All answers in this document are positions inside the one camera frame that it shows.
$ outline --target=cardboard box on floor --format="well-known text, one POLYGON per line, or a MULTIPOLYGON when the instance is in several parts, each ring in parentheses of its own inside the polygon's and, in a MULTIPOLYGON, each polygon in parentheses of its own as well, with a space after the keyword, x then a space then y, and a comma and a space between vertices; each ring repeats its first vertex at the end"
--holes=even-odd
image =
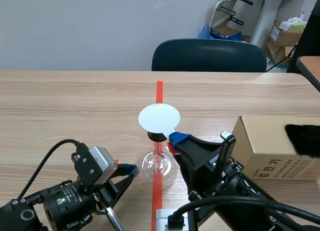
POLYGON ((286 32, 274 24, 271 29, 270 39, 276 46, 295 46, 300 40, 302 33, 303 31, 286 32))
MULTIPOLYGON (((269 41, 266 43, 267 46, 267 57, 271 60, 273 65, 280 62, 286 56, 289 55, 293 46, 276 46, 275 43, 269 38, 269 41)), ((287 68, 291 62, 292 56, 282 61, 277 65, 279 68, 287 68)))
POLYGON ((317 125, 320 117, 240 116, 233 129, 232 157, 251 179, 318 180, 320 158, 298 155, 285 125, 317 125))

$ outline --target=white paper circle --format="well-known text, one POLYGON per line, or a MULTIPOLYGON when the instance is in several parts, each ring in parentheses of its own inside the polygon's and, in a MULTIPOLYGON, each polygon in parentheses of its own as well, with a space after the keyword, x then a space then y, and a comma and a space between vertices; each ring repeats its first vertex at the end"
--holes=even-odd
POLYGON ((138 121, 147 132, 164 134, 168 138, 180 122, 180 113, 169 104, 156 103, 145 107, 140 112, 138 121))

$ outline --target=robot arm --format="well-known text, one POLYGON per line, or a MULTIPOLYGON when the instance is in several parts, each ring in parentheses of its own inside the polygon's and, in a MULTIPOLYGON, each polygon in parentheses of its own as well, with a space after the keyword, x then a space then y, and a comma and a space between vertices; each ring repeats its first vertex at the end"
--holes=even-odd
POLYGON ((79 231, 93 220, 93 213, 106 215, 114 230, 124 231, 113 207, 139 173, 137 166, 117 165, 102 147, 88 148, 84 143, 73 143, 77 148, 71 159, 79 175, 77 181, 67 180, 23 198, 38 174, 38 168, 19 196, 21 198, 13 199, 0 207, 1 231, 48 231, 38 219, 34 209, 36 204, 43 204, 54 231, 79 231), (119 176, 127 177, 113 183, 111 179, 119 176))
POLYGON ((234 231, 319 230, 295 223, 286 214, 295 208, 275 202, 244 175, 244 167, 231 158, 235 137, 227 131, 221 137, 222 143, 212 143, 178 132, 169 136, 169 148, 180 165, 191 203, 178 210, 157 210, 156 231, 197 231, 214 213, 234 231), (283 209, 286 213, 280 211, 283 206, 288 208, 283 209))

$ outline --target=white sticker on box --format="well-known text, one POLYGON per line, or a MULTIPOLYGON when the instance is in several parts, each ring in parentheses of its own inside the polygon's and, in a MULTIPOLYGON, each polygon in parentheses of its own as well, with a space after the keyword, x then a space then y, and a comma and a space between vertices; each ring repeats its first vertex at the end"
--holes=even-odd
POLYGON ((280 34, 280 31, 276 27, 273 27, 272 32, 271 32, 271 38, 274 41, 277 41, 279 34, 280 34))

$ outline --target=black cable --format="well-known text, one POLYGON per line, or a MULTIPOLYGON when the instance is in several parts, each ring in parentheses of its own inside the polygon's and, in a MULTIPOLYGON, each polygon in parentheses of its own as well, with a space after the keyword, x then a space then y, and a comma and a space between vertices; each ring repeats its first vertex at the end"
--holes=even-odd
POLYGON ((24 195, 26 194, 26 192, 28 191, 28 189, 30 188, 31 184, 33 183, 33 181, 36 179, 37 175, 39 174, 40 170, 42 169, 42 167, 45 165, 46 161, 49 159, 49 157, 52 155, 52 153, 59 148, 61 145, 64 144, 74 144, 75 146, 78 146, 80 144, 80 142, 74 140, 74 139, 65 139, 62 140, 60 142, 58 142, 56 145, 54 145, 49 152, 45 155, 45 157, 43 158, 43 160, 41 161, 41 163, 39 164, 39 166, 36 168, 36 170, 34 171, 34 174, 32 175, 32 177, 30 178, 29 182, 25 185, 24 189, 22 190, 22 192, 19 194, 18 196, 18 200, 22 199, 24 197, 24 195))
POLYGON ((273 210, 282 211, 299 218, 308 220, 317 225, 320 225, 320 217, 312 214, 310 212, 304 211, 302 209, 292 207, 277 201, 271 201, 268 199, 253 198, 253 197, 243 197, 243 196, 217 196, 217 197, 207 197, 200 200, 190 202, 182 207, 180 207, 176 212, 173 213, 175 218, 180 217, 184 213, 194 210, 196 208, 208 205, 252 205, 262 208, 269 208, 273 210))
POLYGON ((267 213, 269 213, 271 216, 273 216, 276 220, 278 220, 280 223, 288 226, 289 228, 295 230, 295 231, 312 231, 312 229, 308 227, 304 227, 301 224, 296 223, 295 221, 292 221, 291 219, 288 219, 284 216, 281 216, 281 214, 277 213, 276 211, 267 208, 267 213))

